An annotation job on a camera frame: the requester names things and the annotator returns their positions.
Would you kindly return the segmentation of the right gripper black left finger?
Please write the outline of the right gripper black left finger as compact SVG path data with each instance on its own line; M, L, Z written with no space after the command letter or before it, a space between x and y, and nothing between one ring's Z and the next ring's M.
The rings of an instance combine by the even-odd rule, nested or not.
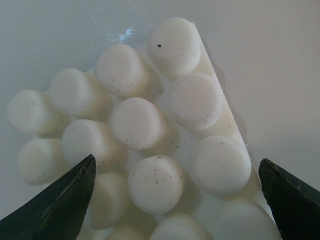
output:
M75 240L96 178L93 155L0 221L2 240Z

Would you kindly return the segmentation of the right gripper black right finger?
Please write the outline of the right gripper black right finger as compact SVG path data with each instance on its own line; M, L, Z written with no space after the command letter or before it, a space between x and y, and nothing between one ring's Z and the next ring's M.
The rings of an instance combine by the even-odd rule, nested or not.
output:
M261 189L283 240L320 238L320 192L267 158L258 169Z

